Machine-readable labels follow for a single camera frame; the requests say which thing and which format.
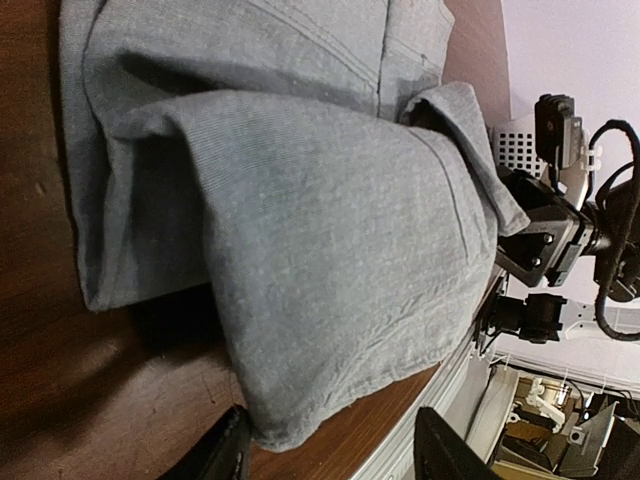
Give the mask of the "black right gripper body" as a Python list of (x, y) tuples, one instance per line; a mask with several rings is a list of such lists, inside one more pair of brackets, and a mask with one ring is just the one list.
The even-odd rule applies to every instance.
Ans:
[(581, 208), (523, 170), (498, 168), (529, 225), (498, 239), (497, 263), (528, 287), (564, 284), (581, 256), (597, 256), (613, 246), (611, 229), (593, 202)]

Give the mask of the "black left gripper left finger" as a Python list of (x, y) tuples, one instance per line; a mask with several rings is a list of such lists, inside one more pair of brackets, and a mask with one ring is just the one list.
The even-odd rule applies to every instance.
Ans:
[(244, 407), (234, 405), (164, 473), (164, 479), (247, 479), (250, 443), (249, 414)]

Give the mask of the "grey long sleeve shirt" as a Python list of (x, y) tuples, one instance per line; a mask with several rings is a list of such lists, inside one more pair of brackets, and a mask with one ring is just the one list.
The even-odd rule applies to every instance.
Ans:
[(211, 286), (263, 448), (443, 360), (528, 218), (441, 1), (65, 1), (88, 308)]

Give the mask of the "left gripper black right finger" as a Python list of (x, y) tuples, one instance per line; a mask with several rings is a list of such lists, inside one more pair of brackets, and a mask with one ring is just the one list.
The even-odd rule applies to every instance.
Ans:
[(494, 479), (495, 473), (431, 407), (421, 407), (414, 428), (414, 475), (419, 480)]

